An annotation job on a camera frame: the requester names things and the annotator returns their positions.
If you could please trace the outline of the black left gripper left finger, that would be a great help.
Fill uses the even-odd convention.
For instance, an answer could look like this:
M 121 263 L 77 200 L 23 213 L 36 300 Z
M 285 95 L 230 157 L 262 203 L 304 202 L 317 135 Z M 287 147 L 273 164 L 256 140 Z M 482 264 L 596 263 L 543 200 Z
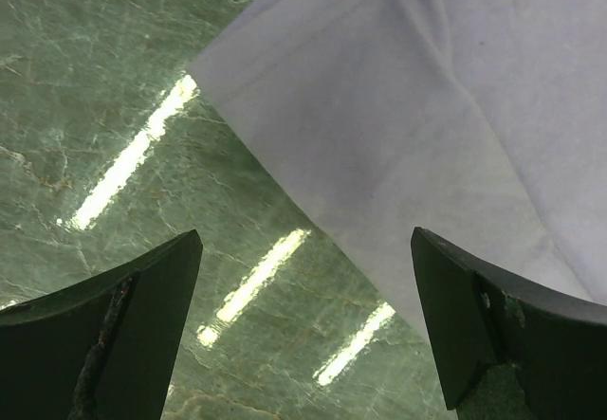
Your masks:
M 3 309 L 2 418 L 160 418 L 202 251 L 190 230 Z

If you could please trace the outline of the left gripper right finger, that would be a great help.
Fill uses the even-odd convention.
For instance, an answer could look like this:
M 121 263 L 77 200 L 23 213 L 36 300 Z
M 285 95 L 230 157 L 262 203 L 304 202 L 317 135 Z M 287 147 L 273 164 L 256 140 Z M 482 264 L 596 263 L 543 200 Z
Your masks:
M 460 419 L 603 419 L 606 308 L 416 228 L 414 276 L 448 410 Z

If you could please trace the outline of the purple t shirt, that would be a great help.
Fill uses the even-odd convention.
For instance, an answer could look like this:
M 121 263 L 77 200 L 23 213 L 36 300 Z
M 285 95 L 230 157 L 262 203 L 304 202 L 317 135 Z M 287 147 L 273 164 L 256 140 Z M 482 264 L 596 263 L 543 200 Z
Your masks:
M 606 0 L 255 0 L 189 68 L 418 332 L 410 240 L 606 300 Z

